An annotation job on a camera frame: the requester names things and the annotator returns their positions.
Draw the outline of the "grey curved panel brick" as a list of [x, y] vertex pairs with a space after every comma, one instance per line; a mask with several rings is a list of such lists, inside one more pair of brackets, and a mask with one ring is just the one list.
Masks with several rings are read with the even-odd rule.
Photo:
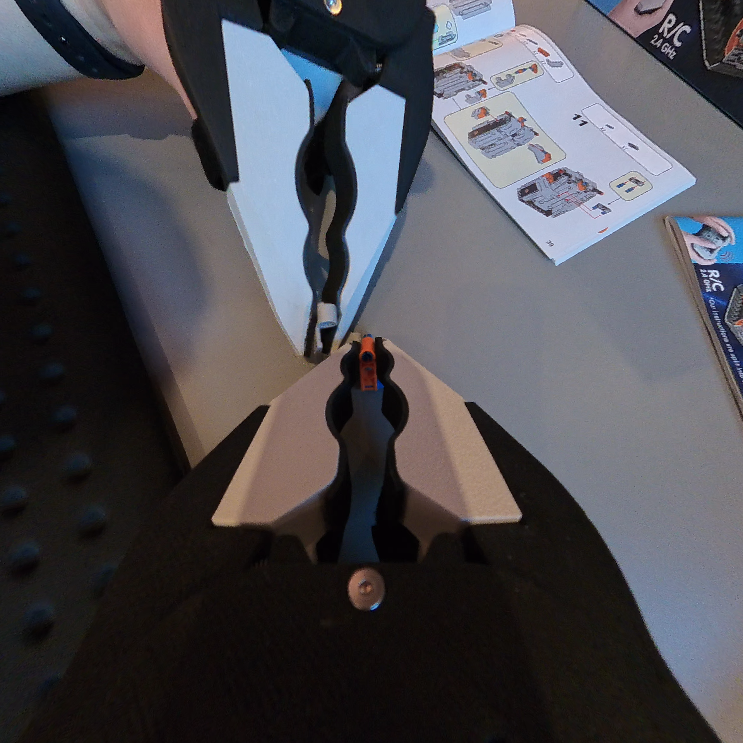
[[318, 302], [314, 331], [315, 348], [318, 353], [321, 352], [324, 355], [331, 353], [338, 323], [337, 306], [328, 302]]

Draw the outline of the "black wristband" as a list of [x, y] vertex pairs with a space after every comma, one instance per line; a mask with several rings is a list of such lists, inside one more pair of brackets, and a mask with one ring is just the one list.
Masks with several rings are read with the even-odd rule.
[[17, 1], [42, 38], [71, 67], [94, 79], [130, 79], [144, 65], [126, 61], [101, 45], [61, 1]]

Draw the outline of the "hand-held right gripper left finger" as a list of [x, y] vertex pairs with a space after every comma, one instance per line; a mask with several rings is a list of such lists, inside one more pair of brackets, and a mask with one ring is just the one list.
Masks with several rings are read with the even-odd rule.
[[310, 557], [337, 562], [351, 505], [346, 444], [358, 345], [346, 344], [271, 401], [212, 516], [300, 538]]

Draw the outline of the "white instruction booklet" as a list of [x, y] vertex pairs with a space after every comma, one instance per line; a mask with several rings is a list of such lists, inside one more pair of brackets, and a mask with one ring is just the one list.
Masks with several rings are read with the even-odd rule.
[[428, 1], [432, 125], [559, 265], [691, 187], [682, 165], [608, 107], [512, 2]]

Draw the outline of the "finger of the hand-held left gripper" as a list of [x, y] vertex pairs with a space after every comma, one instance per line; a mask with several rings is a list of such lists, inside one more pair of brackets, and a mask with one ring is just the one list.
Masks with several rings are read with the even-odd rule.
[[358, 92], [345, 81], [325, 117], [336, 204], [326, 233], [330, 267], [322, 302], [337, 309], [337, 327], [322, 331], [326, 353], [350, 330], [395, 224], [405, 106], [383, 86]]
[[228, 201], [272, 309], [299, 354], [307, 345], [316, 293], [325, 279], [319, 253], [322, 207], [310, 193], [302, 210], [296, 168], [313, 129], [313, 94], [325, 114], [325, 70], [281, 51], [266, 34], [223, 20], [238, 181]]

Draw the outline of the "blue printed manual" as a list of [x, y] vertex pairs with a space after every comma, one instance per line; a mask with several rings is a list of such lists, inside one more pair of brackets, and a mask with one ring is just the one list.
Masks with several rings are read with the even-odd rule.
[[664, 224], [741, 413], [742, 217], [668, 216]]

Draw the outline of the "grey desk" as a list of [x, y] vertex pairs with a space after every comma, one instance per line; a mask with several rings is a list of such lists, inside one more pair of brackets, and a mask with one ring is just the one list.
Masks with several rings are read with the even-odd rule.
[[[358, 328], [475, 401], [597, 526], [670, 668], [741, 741], [741, 418], [664, 228], [741, 214], [741, 129], [586, 2], [515, 2], [696, 185], [554, 267], [432, 133]], [[162, 80], [42, 93], [191, 464], [308, 370]]]

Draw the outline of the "person's left hand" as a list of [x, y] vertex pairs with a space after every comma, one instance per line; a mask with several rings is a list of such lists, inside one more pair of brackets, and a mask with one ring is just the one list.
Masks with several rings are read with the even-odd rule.
[[62, 4], [109, 52], [125, 61], [145, 65], [165, 79], [181, 96], [191, 118], [196, 118], [166, 43], [160, 1], [63, 1]]

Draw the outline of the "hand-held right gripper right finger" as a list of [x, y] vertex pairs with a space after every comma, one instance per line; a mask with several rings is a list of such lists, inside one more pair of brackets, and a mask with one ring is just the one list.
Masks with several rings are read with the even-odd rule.
[[382, 562], [414, 562], [467, 525], [518, 522], [512, 497], [464, 399], [390, 341], [376, 342], [391, 423], [376, 509]]

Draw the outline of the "blue toy kit box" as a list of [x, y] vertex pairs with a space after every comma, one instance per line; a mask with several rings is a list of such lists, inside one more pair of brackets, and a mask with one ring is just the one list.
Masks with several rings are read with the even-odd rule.
[[590, 1], [742, 125], [741, 1]]

